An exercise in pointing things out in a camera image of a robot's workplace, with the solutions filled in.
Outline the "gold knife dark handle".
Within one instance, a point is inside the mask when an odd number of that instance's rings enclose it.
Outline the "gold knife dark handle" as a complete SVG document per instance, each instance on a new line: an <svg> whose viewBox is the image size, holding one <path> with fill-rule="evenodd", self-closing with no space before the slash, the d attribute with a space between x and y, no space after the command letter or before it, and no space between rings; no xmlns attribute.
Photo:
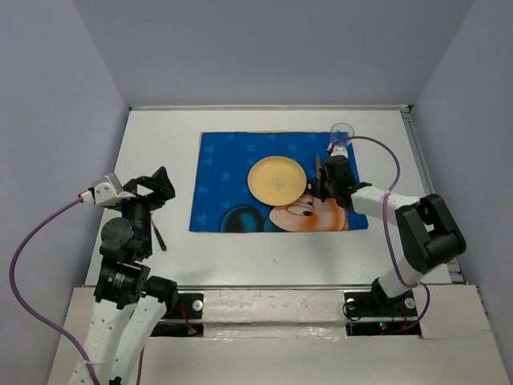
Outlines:
<svg viewBox="0 0 513 385"><path fill-rule="evenodd" d="M320 180L321 179L321 160L320 160L319 154L316 154L315 165L316 165L316 178L318 180Z"/></svg>

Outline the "clear plastic cup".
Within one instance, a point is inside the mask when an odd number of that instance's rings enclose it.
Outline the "clear plastic cup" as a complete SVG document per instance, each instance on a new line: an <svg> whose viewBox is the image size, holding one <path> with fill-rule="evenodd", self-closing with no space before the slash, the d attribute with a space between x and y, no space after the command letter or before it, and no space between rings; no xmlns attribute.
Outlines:
<svg viewBox="0 0 513 385"><path fill-rule="evenodd" d="M347 123L335 123L330 128L329 146L344 145L347 149L354 137L354 129Z"/></svg>

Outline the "tan round plate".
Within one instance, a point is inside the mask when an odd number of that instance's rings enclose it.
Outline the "tan round plate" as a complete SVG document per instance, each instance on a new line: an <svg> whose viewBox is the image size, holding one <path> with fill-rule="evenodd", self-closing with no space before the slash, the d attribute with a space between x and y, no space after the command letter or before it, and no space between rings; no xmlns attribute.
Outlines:
<svg viewBox="0 0 513 385"><path fill-rule="evenodd" d="M248 173L248 189L262 204L290 205L306 189L304 169L284 156L269 156L256 162Z"/></svg>

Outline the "gold fork dark handle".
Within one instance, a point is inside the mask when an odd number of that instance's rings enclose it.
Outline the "gold fork dark handle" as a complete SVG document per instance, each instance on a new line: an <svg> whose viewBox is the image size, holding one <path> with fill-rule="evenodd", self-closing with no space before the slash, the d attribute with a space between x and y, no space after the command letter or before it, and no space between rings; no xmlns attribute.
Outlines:
<svg viewBox="0 0 513 385"><path fill-rule="evenodd" d="M153 212L150 212L150 217L151 217L151 226L153 228L153 231L155 233L155 236L156 236L156 239L158 241L158 244L161 248L162 251L167 251L168 250L168 247L161 235L161 232L159 231L158 227L156 226L156 223L153 219Z"/></svg>

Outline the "blue cartoon placemat cloth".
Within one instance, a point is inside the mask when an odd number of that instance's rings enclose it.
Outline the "blue cartoon placemat cloth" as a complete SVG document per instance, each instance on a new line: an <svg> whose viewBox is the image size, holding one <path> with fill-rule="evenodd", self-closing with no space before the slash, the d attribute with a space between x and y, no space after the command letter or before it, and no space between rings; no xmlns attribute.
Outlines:
<svg viewBox="0 0 513 385"><path fill-rule="evenodd" d="M327 157L328 132L205 132L200 139L189 229L197 233L338 232L367 229L366 216L334 199L320 201L315 160ZM258 161L284 156L305 171L305 191L290 205L269 206L248 187Z"/></svg>

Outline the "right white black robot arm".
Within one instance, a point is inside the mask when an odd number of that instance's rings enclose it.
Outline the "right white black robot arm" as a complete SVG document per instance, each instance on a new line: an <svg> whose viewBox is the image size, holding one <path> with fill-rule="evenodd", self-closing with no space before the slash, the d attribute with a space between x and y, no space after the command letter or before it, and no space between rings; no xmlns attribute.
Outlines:
<svg viewBox="0 0 513 385"><path fill-rule="evenodd" d="M321 200L332 198L349 213L382 221L392 269L355 301L357 310L388 314L428 273L466 251L464 236L439 195L408 197L357 182L343 155L319 164L317 174Z"/></svg>

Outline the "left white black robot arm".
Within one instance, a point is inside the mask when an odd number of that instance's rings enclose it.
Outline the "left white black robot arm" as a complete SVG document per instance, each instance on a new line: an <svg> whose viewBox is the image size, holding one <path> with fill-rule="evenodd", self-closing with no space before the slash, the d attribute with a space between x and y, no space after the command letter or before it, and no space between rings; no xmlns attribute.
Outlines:
<svg viewBox="0 0 513 385"><path fill-rule="evenodd" d="M89 329L71 384L127 384L162 317L176 311L177 284L152 276L151 214L176 195L165 167L120 184L107 174L79 194L83 202L118 211L100 232L102 257Z"/></svg>

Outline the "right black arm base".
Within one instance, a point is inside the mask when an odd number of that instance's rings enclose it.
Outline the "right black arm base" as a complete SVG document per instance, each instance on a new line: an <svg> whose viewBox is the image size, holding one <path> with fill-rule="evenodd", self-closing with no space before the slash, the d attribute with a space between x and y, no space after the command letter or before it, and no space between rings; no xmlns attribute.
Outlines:
<svg viewBox="0 0 513 385"><path fill-rule="evenodd" d="M370 292L345 292L341 310L346 319L348 337L422 334L421 327L415 323L419 310L411 290L398 300L380 306L370 302Z"/></svg>

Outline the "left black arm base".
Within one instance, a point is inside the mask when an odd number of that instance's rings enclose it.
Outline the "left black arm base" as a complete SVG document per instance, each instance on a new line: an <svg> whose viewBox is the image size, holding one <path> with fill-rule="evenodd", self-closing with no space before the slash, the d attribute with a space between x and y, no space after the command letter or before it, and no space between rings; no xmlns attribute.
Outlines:
<svg viewBox="0 0 513 385"><path fill-rule="evenodd" d="M176 306L157 322L151 336L169 338L202 337L204 292L180 291Z"/></svg>

